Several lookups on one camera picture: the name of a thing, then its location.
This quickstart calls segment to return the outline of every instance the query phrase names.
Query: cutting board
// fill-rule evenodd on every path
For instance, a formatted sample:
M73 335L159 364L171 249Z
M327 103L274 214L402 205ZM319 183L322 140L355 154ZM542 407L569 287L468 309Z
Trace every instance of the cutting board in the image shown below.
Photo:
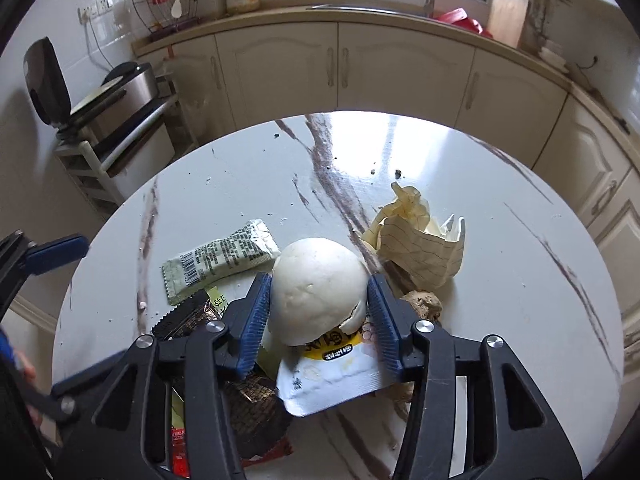
M494 40L517 48L528 7L529 0L494 0L486 26Z

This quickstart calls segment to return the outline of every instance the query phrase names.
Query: barcode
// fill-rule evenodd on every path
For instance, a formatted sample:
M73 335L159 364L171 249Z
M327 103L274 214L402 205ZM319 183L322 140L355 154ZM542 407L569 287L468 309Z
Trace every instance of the barcode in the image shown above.
M191 286L200 280L198 277L198 271L196 270L196 263L193 261L193 253L183 254L180 256L180 262L182 263L184 281L187 286Z

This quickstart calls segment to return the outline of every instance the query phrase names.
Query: white cabinet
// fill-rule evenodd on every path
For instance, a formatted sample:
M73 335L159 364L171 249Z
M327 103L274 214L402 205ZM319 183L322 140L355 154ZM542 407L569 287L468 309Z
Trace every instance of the white cabinet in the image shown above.
M225 80L220 67L216 40L203 36L177 43L174 57L169 60L181 102L191 107L190 117L198 118L204 126L202 140L213 140L234 132L236 125L226 97Z
M476 49L456 129L531 167L565 97L559 86L531 70Z
M412 30L339 24L338 108L453 127L474 48Z
M630 170L588 227L607 264L622 313L625 379L640 373L640 177Z
M611 134L569 96L533 171L589 225L630 167Z
M337 108L337 23L283 23L216 35L236 127Z

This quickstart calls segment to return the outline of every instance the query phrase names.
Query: yellow crumpled paper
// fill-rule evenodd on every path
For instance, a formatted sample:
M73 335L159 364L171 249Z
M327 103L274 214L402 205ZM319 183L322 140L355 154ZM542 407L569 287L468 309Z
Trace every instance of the yellow crumpled paper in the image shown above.
M385 205L360 235L374 252L406 270L420 290L442 286L460 270L465 219L451 215L438 226L429 203L413 186L391 184L396 200Z

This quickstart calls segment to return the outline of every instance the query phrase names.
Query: marble tabletop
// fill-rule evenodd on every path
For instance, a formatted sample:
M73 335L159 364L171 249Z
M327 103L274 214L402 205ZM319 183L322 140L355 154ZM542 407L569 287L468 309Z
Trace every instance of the marble tabletop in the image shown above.
M401 116L332 112L260 124L200 147L147 182L101 229L73 276L56 330L54 382L150 332L171 309L161 264L249 219L262 218L280 248L326 237L379 271L358 234L393 200L396 170L433 216L466 219L462 268L436 291L443 327L470 339L505 338L586 476L609 433L623 369L620 312L596 246L525 166L473 137ZM406 288L392 271L390 280ZM252 279L248 272L219 287L231 301ZM140 301L148 305L141 315ZM390 400L368 396L297 418L289 429L292 455L247 468L247 477L299 479L308 471L313 478L386 479L405 417ZM460 424L452 472L462 470Z

